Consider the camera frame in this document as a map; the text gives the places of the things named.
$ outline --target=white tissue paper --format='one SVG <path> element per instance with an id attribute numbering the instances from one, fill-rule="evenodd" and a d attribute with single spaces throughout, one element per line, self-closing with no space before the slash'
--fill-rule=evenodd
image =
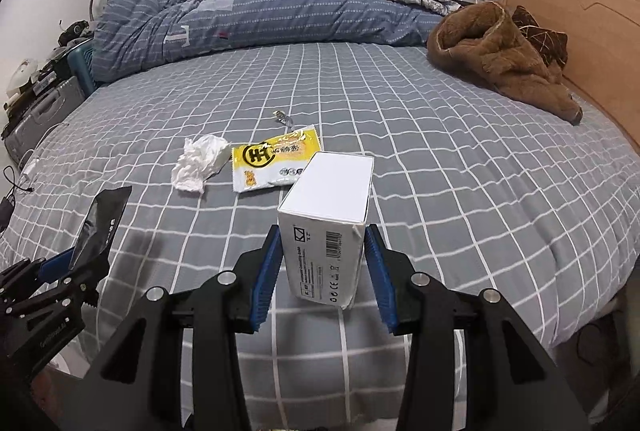
<path id="1" fill-rule="evenodd" d="M 184 139 L 184 153 L 171 172 L 171 184 L 181 191 L 204 193 L 204 181 L 215 175 L 231 157 L 231 145 L 222 137 L 203 135 L 195 142 Z"/>

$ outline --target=metal screw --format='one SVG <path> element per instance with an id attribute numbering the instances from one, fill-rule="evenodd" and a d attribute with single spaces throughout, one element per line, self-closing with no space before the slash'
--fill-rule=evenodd
<path id="1" fill-rule="evenodd" d="M 489 303 L 497 303 L 500 299 L 502 299 L 502 296 L 500 295 L 500 292 L 498 292 L 497 290 L 494 290 L 493 288 L 485 290 L 484 294 L 482 294 L 482 296 Z"/>
<path id="2" fill-rule="evenodd" d="M 411 283 L 415 286 L 427 286 L 430 281 L 431 278 L 423 272 L 416 272 L 411 277 Z"/>
<path id="3" fill-rule="evenodd" d="M 218 274 L 218 283 L 220 283 L 221 285 L 234 284 L 236 282 L 236 279 L 237 277 L 235 273 L 231 272 L 230 270 L 226 270 Z"/>
<path id="4" fill-rule="evenodd" d="M 159 286 L 152 287 L 146 291 L 146 298 L 149 301 L 158 301 L 162 299 L 162 296 L 164 296 L 164 290 Z"/>

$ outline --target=bed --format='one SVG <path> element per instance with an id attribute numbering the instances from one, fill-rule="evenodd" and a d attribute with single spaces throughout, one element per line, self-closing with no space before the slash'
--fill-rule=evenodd
<path id="1" fill-rule="evenodd" d="M 2 266 L 68 248 L 95 194 L 132 186 L 98 307 L 84 310 L 90 360 L 147 288 L 197 287 L 261 245 L 286 189 L 238 196 L 228 165 L 200 196 L 170 175 L 185 137 L 264 140 L 284 132 L 281 110 L 315 125 L 324 150 L 374 157 L 367 222 L 391 248 L 450 288 L 497 288 L 551 349 L 612 299 L 640 252 L 640 160 L 580 104 L 574 127 L 435 69 L 424 46 L 284 43 L 157 66 L 99 88 L 36 150 L 35 191 L 18 198 Z M 260 332 L 238 335 L 254 427 L 396 417 L 409 346 L 380 322 L 366 267 L 341 312 L 293 297 L 283 265 Z M 187 335 L 185 416 L 190 380 Z"/>

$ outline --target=cardboard box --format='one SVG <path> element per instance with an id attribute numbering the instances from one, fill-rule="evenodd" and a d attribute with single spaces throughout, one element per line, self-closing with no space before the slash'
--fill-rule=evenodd
<path id="1" fill-rule="evenodd" d="M 319 151 L 278 208 L 292 293 L 347 308 L 360 276 L 373 157 Z"/>

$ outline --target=yellow and white package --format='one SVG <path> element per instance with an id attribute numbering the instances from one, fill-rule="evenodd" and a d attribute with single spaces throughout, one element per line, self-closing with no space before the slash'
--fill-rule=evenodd
<path id="1" fill-rule="evenodd" d="M 314 126 L 233 148 L 234 191 L 242 193 L 295 183 L 318 151 L 320 141 Z"/>

